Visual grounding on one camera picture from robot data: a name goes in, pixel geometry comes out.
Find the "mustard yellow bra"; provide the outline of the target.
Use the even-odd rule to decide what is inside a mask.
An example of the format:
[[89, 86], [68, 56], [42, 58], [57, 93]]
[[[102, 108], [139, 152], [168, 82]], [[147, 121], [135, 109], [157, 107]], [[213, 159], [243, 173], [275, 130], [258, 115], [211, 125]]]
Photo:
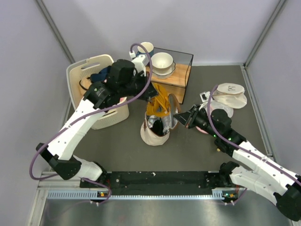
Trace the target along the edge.
[[159, 83], [153, 83], [152, 85], [158, 92], [158, 95], [153, 97], [151, 101], [147, 104], [146, 115], [147, 116], [155, 115], [157, 117], [168, 116], [170, 113], [169, 111], [170, 102], [168, 99], [168, 92]]

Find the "black bra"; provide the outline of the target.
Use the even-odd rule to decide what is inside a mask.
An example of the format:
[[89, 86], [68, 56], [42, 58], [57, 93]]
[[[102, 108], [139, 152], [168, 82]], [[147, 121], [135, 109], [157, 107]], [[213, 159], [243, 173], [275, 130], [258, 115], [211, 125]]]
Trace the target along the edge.
[[166, 134], [166, 131], [164, 130], [164, 125], [161, 120], [161, 118], [149, 118], [148, 119], [149, 128], [151, 131], [158, 135], [158, 136], [164, 136]]

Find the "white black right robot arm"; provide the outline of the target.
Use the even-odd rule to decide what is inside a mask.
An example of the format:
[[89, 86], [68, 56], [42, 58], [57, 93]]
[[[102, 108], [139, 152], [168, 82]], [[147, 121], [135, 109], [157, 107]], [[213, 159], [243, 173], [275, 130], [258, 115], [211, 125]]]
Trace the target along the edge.
[[215, 138], [219, 151], [239, 162], [225, 163], [220, 169], [220, 182], [245, 187], [273, 203], [288, 219], [301, 219], [301, 177], [256, 149], [231, 127], [232, 120], [222, 109], [210, 115], [199, 105], [174, 115], [184, 127], [198, 127]]

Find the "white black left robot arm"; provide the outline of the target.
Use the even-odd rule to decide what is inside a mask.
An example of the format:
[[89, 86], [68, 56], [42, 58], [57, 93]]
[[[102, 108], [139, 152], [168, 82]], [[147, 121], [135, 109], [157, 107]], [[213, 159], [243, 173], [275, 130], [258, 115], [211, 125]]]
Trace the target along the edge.
[[105, 170], [92, 161], [76, 157], [74, 150], [108, 111], [126, 105], [120, 102], [121, 98], [150, 100], [157, 95], [151, 85], [151, 75], [146, 72], [146, 65], [150, 64], [150, 59], [144, 56], [112, 63], [105, 80], [95, 81], [89, 86], [62, 129], [48, 142], [37, 146], [36, 156], [40, 155], [64, 180], [86, 178], [95, 186], [103, 186], [107, 180]]

